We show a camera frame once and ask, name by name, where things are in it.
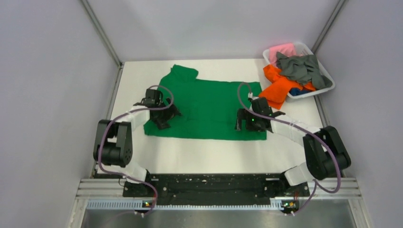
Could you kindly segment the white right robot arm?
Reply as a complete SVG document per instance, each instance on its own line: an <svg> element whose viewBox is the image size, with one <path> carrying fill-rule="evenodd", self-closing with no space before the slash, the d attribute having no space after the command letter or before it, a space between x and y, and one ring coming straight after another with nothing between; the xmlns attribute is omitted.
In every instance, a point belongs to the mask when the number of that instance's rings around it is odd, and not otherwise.
<svg viewBox="0 0 403 228"><path fill-rule="evenodd" d="M350 167L351 159L344 143L333 126L314 127L286 115L274 112L263 98L249 99L251 106L237 110L235 130L270 132L284 136L302 146L305 161L280 175L279 191L291 196L298 185L313 181L327 193L341 188L341 171Z"/></svg>

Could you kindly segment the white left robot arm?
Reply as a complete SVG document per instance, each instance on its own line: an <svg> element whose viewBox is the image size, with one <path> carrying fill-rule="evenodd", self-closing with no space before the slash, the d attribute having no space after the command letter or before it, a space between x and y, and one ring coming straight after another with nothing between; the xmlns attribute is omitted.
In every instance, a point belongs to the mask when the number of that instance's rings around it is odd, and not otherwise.
<svg viewBox="0 0 403 228"><path fill-rule="evenodd" d="M168 92L165 97L162 88L161 85L149 87L144 98L128 111L111 120L100 120L93 150L94 160L102 172L119 175L134 185L140 196L151 193L154 199L158 198L158 193L149 179L149 171L133 159L133 132L149 121L159 130L168 129L169 120L181 115L174 104L173 93L164 87Z"/></svg>

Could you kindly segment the green t shirt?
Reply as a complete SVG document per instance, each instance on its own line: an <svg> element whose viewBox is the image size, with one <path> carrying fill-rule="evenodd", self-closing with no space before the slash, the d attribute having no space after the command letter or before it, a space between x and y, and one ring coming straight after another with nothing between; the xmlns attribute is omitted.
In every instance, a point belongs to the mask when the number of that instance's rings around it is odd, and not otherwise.
<svg viewBox="0 0 403 228"><path fill-rule="evenodd" d="M148 121L144 133L148 136L184 139L214 139L231 141L265 140L265 132L243 129L236 131L237 111L249 105L248 93L259 95L259 82L240 86L240 82L202 80L196 69L173 65L170 73L160 81L159 90L169 97L167 89L174 97L174 105L181 112L169 120L170 127L158 129Z"/></svg>

